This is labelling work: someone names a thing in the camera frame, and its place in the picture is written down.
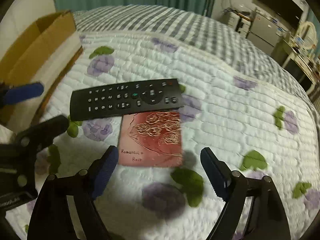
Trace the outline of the brown cardboard box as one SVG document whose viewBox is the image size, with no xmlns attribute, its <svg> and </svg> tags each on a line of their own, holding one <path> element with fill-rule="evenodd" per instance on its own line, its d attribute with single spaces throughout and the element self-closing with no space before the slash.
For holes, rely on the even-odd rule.
<svg viewBox="0 0 320 240">
<path fill-rule="evenodd" d="M 82 52 L 70 11 L 38 18 L 1 59 L 1 83 L 12 87 L 40 82 L 41 96 L 1 108 L 1 125 L 13 132 L 27 129 L 40 118 L 57 84 Z"/>
</svg>

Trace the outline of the white suitcase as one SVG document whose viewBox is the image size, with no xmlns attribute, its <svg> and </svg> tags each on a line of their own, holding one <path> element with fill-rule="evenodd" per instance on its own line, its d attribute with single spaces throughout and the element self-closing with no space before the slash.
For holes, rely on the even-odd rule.
<svg viewBox="0 0 320 240">
<path fill-rule="evenodd" d="M 251 27 L 251 21 L 239 16 L 235 12 L 225 13 L 225 24 L 237 32 L 240 36 L 246 38 Z"/>
</svg>

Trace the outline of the oval vanity mirror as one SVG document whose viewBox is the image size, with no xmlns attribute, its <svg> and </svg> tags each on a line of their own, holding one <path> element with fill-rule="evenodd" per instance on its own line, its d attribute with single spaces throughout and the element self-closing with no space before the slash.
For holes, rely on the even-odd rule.
<svg viewBox="0 0 320 240">
<path fill-rule="evenodd" d="M 303 41 L 301 48 L 310 50 L 314 46 L 317 46 L 317 31 L 315 25 L 312 22 L 306 21 L 302 23 L 297 30 L 297 36 Z"/>
</svg>

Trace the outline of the white floral quilt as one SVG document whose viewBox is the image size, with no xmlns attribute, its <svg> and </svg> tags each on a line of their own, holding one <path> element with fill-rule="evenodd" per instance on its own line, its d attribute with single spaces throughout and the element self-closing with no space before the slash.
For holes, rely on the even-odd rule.
<svg viewBox="0 0 320 240">
<path fill-rule="evenodd" d="M 123 239 L 205 239 L 224 202 L 206 176 L 200 152 L 244 176 L 270 176 L 292 239 L 319 211 L 319 116 L 304 89 L 269 56 L 245 49 L 247 68 L 174 38 L 142 32 L 81 35 L 83 54 L 59 83 L 42 120 L 69 115 L 71 95 L 110 112 L 131 97 L 123 82 L 177 79 L 178 111 L 73 121 L 37 155 L 36 186 L 54 171 L 72 176 L 119 149 L 120 164 L 96 207 L 108 230 Z"/>
</svg>

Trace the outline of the white dressing table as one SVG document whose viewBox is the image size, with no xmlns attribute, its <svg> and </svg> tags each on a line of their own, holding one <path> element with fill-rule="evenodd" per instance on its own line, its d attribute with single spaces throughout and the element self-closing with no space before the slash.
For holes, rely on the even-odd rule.
<svg viewBox="0 0 320 240">
<path fill-rule="evenodd" d="M 294 50 L 294 48 L 290 46 L 289 43 L 285 40 L 283 40 L 282 47 L 288 55 L 285 62 L 282 65 L 282 68 L 285 69 L 287 64 L 290 61 L 293 61 L 303 71 L 304 75 L 311 81 L 311 86 L 306 91 L 307 95 L 310 95 L 314 91 L 319 81 L 319 75 L 307 64 L 303 57 L 300 56 L 300 54 L 296 50 Z"/>
</svg>

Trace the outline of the silver mini fridge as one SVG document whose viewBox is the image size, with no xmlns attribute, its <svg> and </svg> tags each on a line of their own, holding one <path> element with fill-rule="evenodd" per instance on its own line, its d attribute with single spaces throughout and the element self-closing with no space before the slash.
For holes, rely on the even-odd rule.
<svg viewBox="0 0 320 240">
<path fill-rule="evenodd" d="M 253 22 L 247 34 L 247 39 L 265 54 L 271 56 L 272 51 L 286 33 L 286 29 L 269 20 L 259 12 L 255 12 Z"/>
</svg>

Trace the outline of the black remote control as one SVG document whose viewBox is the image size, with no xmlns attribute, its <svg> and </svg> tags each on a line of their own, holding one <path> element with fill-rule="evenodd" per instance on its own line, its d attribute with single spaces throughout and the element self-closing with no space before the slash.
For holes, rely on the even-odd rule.
<svg viewBox="0 0 320 240">
<path fill-rule="evenodd" d="M 177 79 L 145 80 L 75 90 L 69 115 L 72 121 L 85 121 L 183 106 Z"/>
</svg>

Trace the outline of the pink rose card box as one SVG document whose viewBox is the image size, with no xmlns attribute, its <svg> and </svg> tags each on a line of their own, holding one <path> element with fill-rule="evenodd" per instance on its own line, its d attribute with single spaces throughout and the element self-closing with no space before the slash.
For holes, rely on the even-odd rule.
<svg viewBox="0 0 320 240">
<path fill-rule="evenodd" d="M 119 164 L 136 167 L 178 167 L 183 162 L 178 111 L 123 116 Z"/>
</svg>

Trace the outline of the grey checkered bed sheet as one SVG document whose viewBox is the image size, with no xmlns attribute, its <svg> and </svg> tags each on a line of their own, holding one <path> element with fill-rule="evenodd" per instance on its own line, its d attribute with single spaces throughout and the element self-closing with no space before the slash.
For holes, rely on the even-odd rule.
<svg viewBox="0 0 320 240">
<path fill-rule="evenodd" d="M 125 30 L 170 36 L 217 56 L 242 74 L 310 102 L 298 81 L 272 57 L 212 18 L 162 5 L 104 6 L 76 11 L 73 16 L 80 32 Z"/>
</svg>

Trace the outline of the black wall television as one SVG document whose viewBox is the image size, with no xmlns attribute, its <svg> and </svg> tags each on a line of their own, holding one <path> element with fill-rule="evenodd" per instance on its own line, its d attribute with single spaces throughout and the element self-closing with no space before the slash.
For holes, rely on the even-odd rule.
<svg viewBox="0 0 320 240">
<path fill-rule="evenodd" d="M 303 10 L 293 0 L 258 0 L 285 20 L 292 28 L 297 29 Z"/>
</svg>

